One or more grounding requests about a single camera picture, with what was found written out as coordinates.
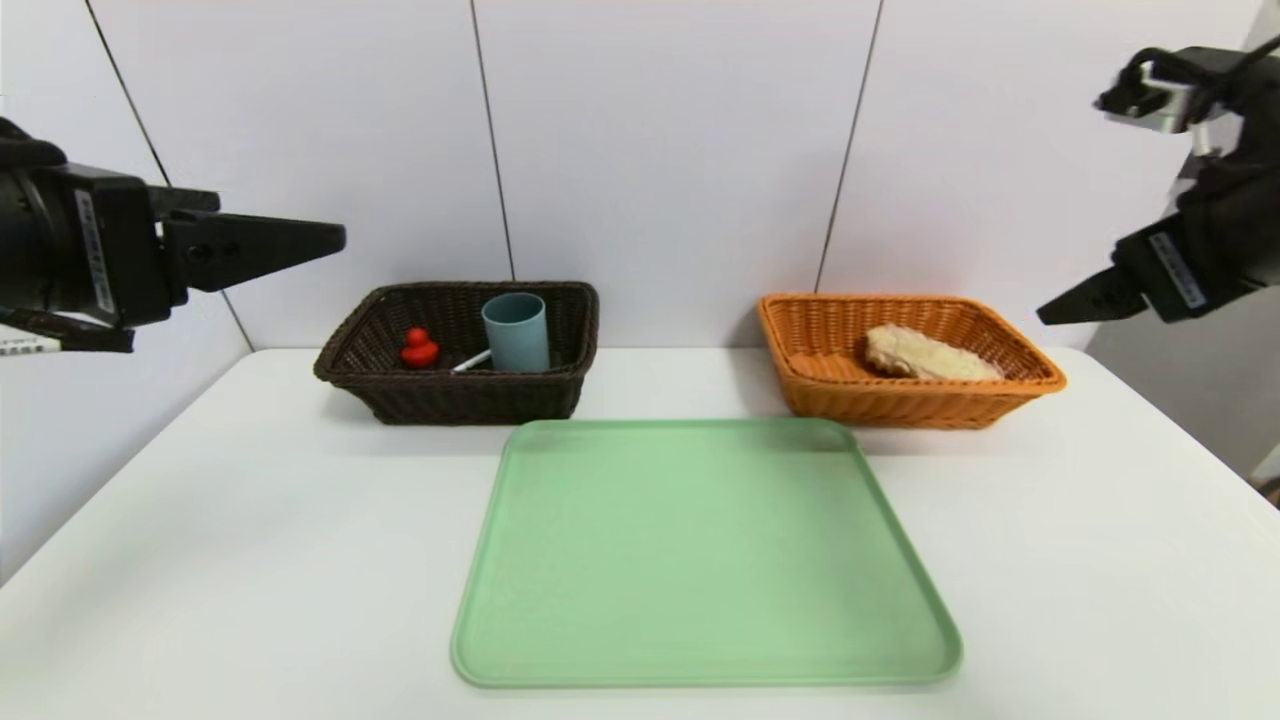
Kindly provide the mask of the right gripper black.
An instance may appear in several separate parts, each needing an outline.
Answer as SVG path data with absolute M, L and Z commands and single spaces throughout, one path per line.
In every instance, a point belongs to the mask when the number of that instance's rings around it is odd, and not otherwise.
M 1074 325 L 1124 320 L 1151 306 L 1166 323 L 1202 318 L 1277 286 L 1277 176 L 1234 184 L 1202 178 L 1178 196 L 1174 214 L 1117 243 L 1117 266 L 1071 287 L 1036 315 L 1044 325 Z

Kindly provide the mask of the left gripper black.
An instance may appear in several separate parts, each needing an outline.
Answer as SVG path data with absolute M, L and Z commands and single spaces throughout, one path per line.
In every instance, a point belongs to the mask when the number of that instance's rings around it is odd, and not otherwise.
M 169 260 L 186 288 L 218 292 L 346 249 L 340 224 L 219 213 L 216 192 L 74 163 L 3 170 L 1 210 L 3 306 L 120 328 L 187 305 Z

